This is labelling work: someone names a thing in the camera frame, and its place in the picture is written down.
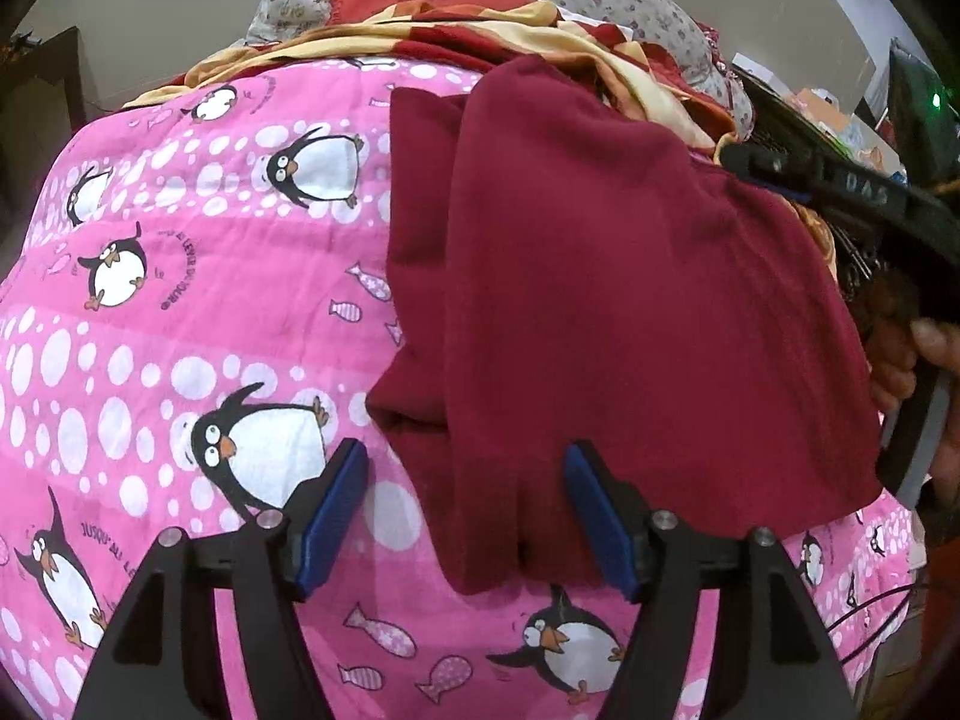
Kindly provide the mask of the right hand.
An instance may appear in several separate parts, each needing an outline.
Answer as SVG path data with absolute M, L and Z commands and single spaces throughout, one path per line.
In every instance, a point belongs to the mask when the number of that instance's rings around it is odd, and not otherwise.
M 949 416 L 929 476 L 939 497 L 953 499 L 958 491 L 958 327 L 931 319 L 903 320 L 900 294 L 880 278 L 867 289 L 866 301 L 872 319 L 864 351 L 871 368 L 871 398 L 882 413 L 891 413 L 914 394 L 919 361 L 952 376 Z

